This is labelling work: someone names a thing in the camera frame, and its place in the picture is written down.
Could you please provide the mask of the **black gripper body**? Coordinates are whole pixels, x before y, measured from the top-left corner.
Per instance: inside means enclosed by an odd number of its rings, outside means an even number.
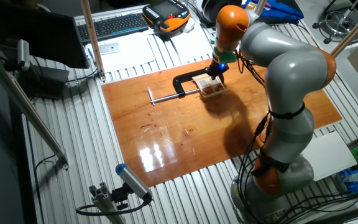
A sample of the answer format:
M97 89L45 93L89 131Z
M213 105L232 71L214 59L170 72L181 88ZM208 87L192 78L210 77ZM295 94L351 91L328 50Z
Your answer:
M216 77L222 75L228 69L229 66L226 63L212 61L211 64L206 68L206 73L211 77Z

